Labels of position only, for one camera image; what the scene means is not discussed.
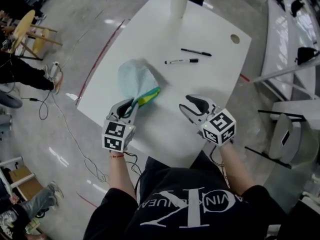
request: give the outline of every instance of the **hole in table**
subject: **hole in table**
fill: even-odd
[[[230,36],[230,38],[231,38],[232,42],[234,42],[235,44],[239,44],[240,43],[240,38],[236,34],[232,34]]]

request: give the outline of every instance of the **pen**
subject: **pen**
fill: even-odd
[[[194,53],[194,54],[201,54],[201,55],[205,55],[205,56],[209,56],[209,57],[212,56],[210,53],[207,53],[205,51],[188,50],[188,49],[184,49],[184,48],[181,48],[181,51],[190,52],[190,53]]]
[[[175,60],[166,60],[164,64],[176,64],[176,63],[198,63],[198,58],[190,58],[190,59],[175,59]]]

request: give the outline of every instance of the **towel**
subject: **towel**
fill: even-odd
[[[141,60],[131,59],[118,70],[118,86],[127,99],[133,98],[132,107],[152,101],[161,88],[150,72],[148,65]]]

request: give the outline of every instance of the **person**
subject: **person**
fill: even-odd
[[[12,130],[12,115],[9,113],[1,114],[0,109],[0,133]]]
[[[149,157],[140,176],[140,203],[123,153],[110,152],[110,189],[94,211],[84,240],[264,239],[286,214],[246,170],[233,144],[219,148],[227,180],[203,151],[190,168]]]
[[[2,26],[0,31],[0,44],[15,28]],[[57,94],[63,81],[63,72],[60,70],[53,76],[47,65],[40,70],[30,66],[15,55],[7,53],[2,48],[0,51],[0,84],[16,83],[31,86],[33,88],[52,91]]]
[[[52,181],[37,193],[30,201],[18,203],[15,194],[7,200],[0,200],[0,235],[11,240],[44,240],[46,234],[25,234],[25,227],[37,213],[52,207],[58,207],[58,199],[64,197],[58,185]]]
[[[46,15],[34,6],[30,6],[25,0],[0,0],[0,10],[3,10],[13,20],[21,20],[28,12],[35,10],[32,24],[42,21]]]

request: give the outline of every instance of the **black pants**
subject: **black pants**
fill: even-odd
[[[38,70],[13,55],[10,58],[8,53],[0,52],[0,84],[20,82],[36,89],[52,91],[54,83],[44,77],[45,73],[44,70]]]
[[[43,13],[33,6],[30,6],[25,0],[0,0],[0,10],[3,10],[10,18],[21,20],[28,12],[35,10],[35,16],[41,17]]]
[[[149,193],[149,186],[154,184],[153,175],[164,169],[170,168],[169,166],[159,162],[152,157],[148,157],[145,164],[145,169],[143,171],[143,175],[140,178],[140,202],[143,202]],[[223,182],[226,182],[224,176],[222,175],[220,169],[210,161],[210,159],[206,156],[206,154],[201,150],[197,158],[194,160],[190,169],[196,169],[200,171],[211,171],[214,172],[215,176],[220,178]]]

